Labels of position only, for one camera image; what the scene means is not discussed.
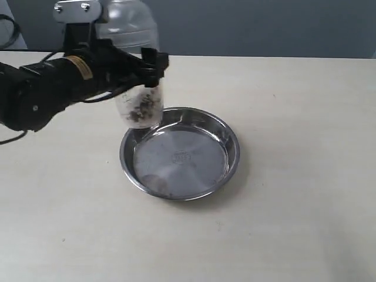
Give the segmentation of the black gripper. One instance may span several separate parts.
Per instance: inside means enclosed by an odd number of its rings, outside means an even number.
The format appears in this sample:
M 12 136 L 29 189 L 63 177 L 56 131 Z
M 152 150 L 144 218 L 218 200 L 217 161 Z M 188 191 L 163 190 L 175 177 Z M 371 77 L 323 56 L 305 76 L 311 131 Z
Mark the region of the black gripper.
M 169 67 L 169 54 L 154 48 L 141 48 L 127 55 L 108 38 L 97 36 L 93 23 L 65 25 L 63 58 L 76 66 L 82 85 L 78 97 L 94 97 L 107 92 L 115 97 L 136 86 L 155 88 Z

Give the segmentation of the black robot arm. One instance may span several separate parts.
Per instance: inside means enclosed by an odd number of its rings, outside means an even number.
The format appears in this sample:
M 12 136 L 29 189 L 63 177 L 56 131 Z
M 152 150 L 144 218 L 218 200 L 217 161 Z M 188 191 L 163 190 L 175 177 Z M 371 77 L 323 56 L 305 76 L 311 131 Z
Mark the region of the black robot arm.
M 67 24 L 61 51 L 19 68 L 1 64 L 1 124 L 37 132 L 68 106 L 158 86 L 169 65 L 168 54 L 154 48 L 142 48 L 138 58 L 99 39 L 94 23 Z

